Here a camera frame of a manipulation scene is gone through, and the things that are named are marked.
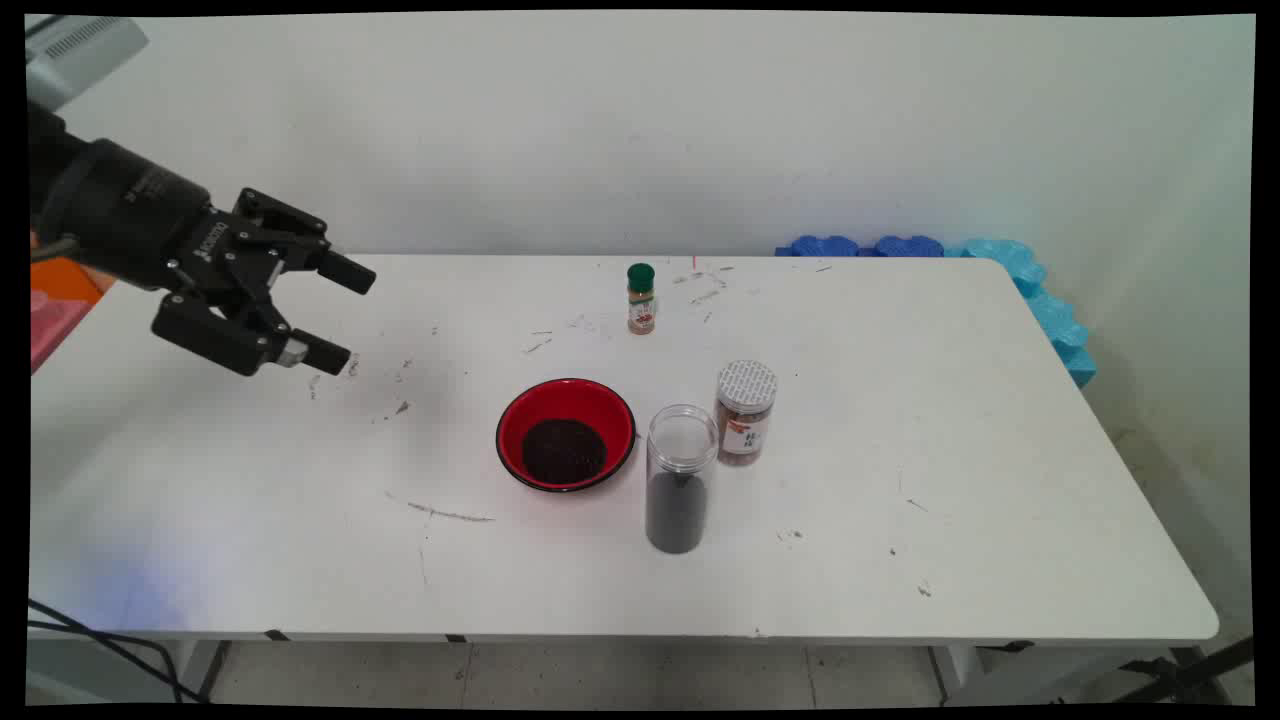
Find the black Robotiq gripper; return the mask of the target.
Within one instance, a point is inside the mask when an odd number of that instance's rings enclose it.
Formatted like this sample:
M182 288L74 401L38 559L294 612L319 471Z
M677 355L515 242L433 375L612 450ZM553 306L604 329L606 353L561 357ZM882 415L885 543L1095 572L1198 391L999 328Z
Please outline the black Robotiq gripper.
M375 270L340 254L328 224L260 190L219 208L193 181L106 138L74 136L54 111L29 105L32 263L69 258L142 290L210 301L265 301L273 261L366 295ZM169 293L152 333L239 375L306 365L340 374L352 352L284 322L273 306L225 314Z

